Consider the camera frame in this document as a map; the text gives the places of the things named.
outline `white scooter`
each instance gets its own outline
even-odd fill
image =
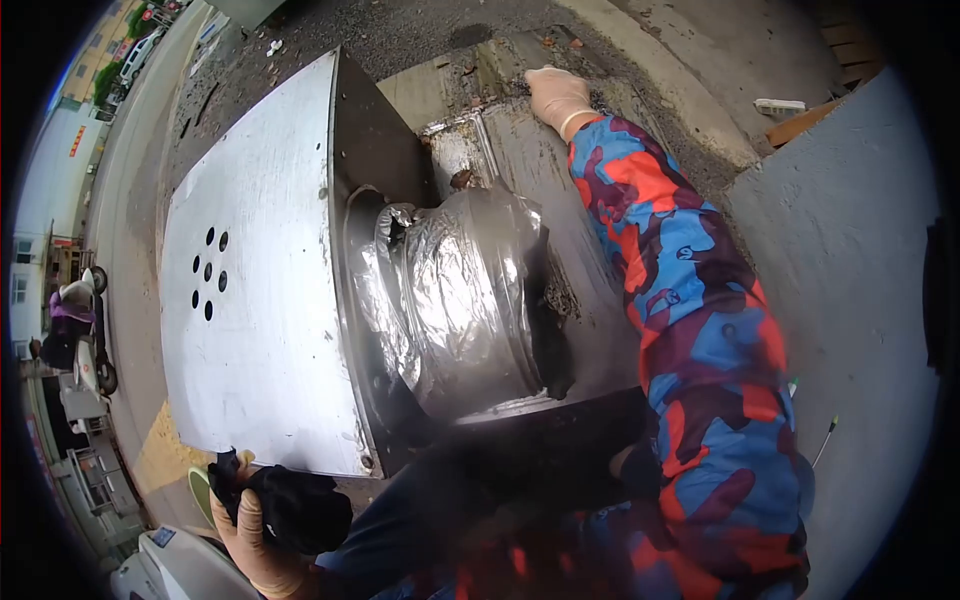
[[[107,290],[107,272],[101,267],[84,269],[78,281],[60,288],[60,300],[93,308],[92,335],[83,335],[77,342],[73,361],[73,379],[94,394],[109,396],[116,392],[117,371],[107,356],[107,338],[104,331],[104,303],[101,298]]]

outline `window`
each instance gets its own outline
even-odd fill
[[[13,276],[13,303],[23,304],[27,301],[27,278],[23,275]]]
[[[30,254],[33,246],[34,243],[30,240],[16,240],[16,262],[21,265],[29,265],[33,259]]]
[[[31,360],[30,342],[24,342],[22,340],[13,342],[13,353],[16,354],[16,357],[20,360]]]

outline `gloved hand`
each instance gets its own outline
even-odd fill
[[[244,450],[237,455],[240,460],[241,474],[250,476],[250,461],[253,453]],[[230,521],[227,509],[221,504],[213,490],[210,491],[210,509],[213,513],[213,522],[220,533],[220,539],[237,568],[247,576],[250,583],[260,593],[270,599],[288,598],[295,592],[296,598],[315,595],[313,588],[315,577],[308,574],[307,565],[300,557],[293,553],[283,552],[278,548],[268,546],[263,541],[263,511],[260,500],[253,490],[244,490],[240,496],[240,508],[237,512],[237,524],[234,527]]]
[[[541,121],[557,130],[564,142],[586,123],[601,116],[590,108],[587,81],[549,64],[523,74],[530,85],[530,104]]]

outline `road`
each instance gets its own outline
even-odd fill
[[[109,276],[107,329],[120,376],[110,414],[124,460],[158,522],[208,524],[186,485],[207,457],[176,440],[167,410],[156,276],[156,181],[180,73],[209,6],[194,2],[140,73],[111,127],[94,183],[85,239]]]

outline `yellow road marking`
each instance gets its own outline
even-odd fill
[[[185,477],[192,465],[202,467],[214,460],[213,454],[180,443],[170,402],[164,400],[136,457],[133,477],[140,495],[146,496]]]

